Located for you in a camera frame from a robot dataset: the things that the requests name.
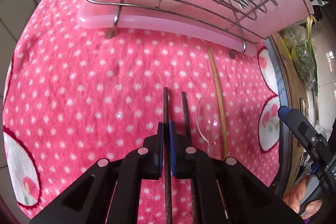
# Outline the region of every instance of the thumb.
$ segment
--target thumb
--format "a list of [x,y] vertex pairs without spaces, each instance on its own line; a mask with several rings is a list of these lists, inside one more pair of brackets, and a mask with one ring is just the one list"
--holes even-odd
[[306,206],[306,215],[303,216],[303,219],[307,219],[310,218],[311,216],[313,216],[314,214],[316,214],[318,212],[318,210],[321,208],[322,206],[322,200],[315,200],[310,202],[307,206]]

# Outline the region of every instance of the transparent spoon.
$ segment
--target transparent spoon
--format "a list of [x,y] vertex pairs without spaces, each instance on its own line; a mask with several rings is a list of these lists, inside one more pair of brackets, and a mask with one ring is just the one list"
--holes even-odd
[[221,123],[217,107],[208,98],[203,97],[199,100],[196,123],[200,135],[208,144],[208,155],[219,158],[216,145],[219,145]]

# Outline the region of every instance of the hand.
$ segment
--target hand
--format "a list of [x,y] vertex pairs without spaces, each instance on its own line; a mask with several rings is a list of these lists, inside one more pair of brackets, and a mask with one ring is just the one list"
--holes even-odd
[[[295,213],[300,211],[300,199],[306,193],[306,181],[309,175],[305,176],[298,185],[293,187],[290,191],[285,193],[283,197],[283,202],[286,203]],[[316,214],[322,206],[322,200],[315,200],[307,204],[306,214],[302,219],[310,218],[312,215]]]

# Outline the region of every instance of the pink towel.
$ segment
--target pink towel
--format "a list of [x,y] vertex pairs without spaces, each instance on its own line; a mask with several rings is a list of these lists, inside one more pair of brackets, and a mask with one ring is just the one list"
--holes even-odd
[[[258,56],[232,60],[223,46],[172,33],[119,29],[108,40],[106,29],[76,24],[80,1],[41,1],[6,80],[6,156],[18,204],[29,217],[98,159],[121,159],[155,134],[164,86],[170,119],[182,134],[180,94],[187,93],[193,143],[207,151],[196,127],[199,99],[216,102],[206,45],[224,95],[229,155],[270,185],[278,171],[280,104],[262,45]],[[191,223],[190,181],[173,179],[172,196],[174,223]],[[143,181],[139,223],[164,223],[164,199],[163,179]]]

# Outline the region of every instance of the fingernail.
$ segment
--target fingernail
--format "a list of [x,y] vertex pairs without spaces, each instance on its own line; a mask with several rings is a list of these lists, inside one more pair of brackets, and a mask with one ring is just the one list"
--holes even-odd
[[300,200],[301,198],[303,198],[303,193],[302,193],[301,190],[298,190],[298,191],[296,192],[296,197],[297,197],[298,200]]
[[311,204],[309,204],[309,205],[307,206],[306,211],[307,211],[307,212],[311,212],[311,211],[314,210],[314,208],[315,208],[315,204],[314,204],[314,203],[311,203]]

